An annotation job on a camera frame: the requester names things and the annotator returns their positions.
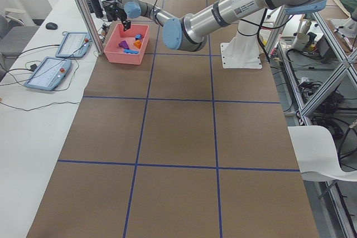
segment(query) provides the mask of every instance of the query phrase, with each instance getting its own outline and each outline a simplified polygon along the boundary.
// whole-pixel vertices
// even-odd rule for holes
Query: table
[[[59,28],[47,30],[48,22],[57,23]],[[97,19],[95,23],[99,28],[103,22]],[[25,50],[59,44],[62,31],[86,31],[74,0],[59,0]],[[29,61],[55,56],[56,50],[50,47],[28,52],[12,68],[24,68]],[[97,59],[94,51],[91,46],[87,55],[78,60],[80,68],[68,90],[45,93],[14,84],[0,86],[0,98],[5,104],[25,109],[53,102],[80,102]],[[24,71],[12,74],[19,80],[29,77]],[[14,79],[7,75],[1,84],[12,82]],[[68,83],[66,79],[59,89]],[[0,105],[0,237],[26,236],[77,109],[78,105],[62,104],[27,113]]]
[[[318,237],[269,65],[221,66],[214,45],[237,25],[187,54],[136,23],[150,26],[142,64],[97,59],[27,237]]]

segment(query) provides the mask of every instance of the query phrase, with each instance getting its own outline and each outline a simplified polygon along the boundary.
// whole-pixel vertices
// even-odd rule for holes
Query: purple block
[[[122,47],[122,48],[124,48],[124,49],[126,49],[126,50],[129,49],[128,43],[127,43],[126,41],[120,42],[120,43],[119,43],[119,47]]]

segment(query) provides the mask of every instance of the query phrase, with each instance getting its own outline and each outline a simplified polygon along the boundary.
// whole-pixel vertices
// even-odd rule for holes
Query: white desk
[[[94,21],[97,29],[103,21]],[[47,30],[45,24],[55,22],[57,30]],[[59,44],[63,31],[87,31],[74,0],[59,0],[25,50]],[[35,50],[20,56],[12,68],[25,68],[25,63],[55,56],[57,47]],[[95,46],[82,59],[75,77],[66,91],[44,92],[19,84],[0,86],[2,102],[31,109],[53,102],[81,101],[97,57]],[[68,86],[73,68],[58,89]],[[27,79],[26,71],[14,71],[18,80]],[[14,82],[7,75],[1,84]],[[31,112],[0,105],[0,237],[26,237],[45,192],[62,145],[66,139],[78,105],[52,105]]]

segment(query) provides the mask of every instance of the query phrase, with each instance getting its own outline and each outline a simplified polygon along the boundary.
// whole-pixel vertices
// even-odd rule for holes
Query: bottle
[[[93,7],[95,16],[97,18],[103,18],[103,11],[102,7],[100,6],[99,0],[90,0],[90,4]]]
[[[310,30],[311,27],[311,21],[307,21],[303,27],[301,27],[301,33],[307,34],[307,32]]]

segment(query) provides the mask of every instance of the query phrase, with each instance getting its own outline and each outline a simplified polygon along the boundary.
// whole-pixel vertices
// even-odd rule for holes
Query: gray chair
[[[7,13],[0,14],[0,64],[4,69],[10,69],[38,28],[39,26],[25,26]]]

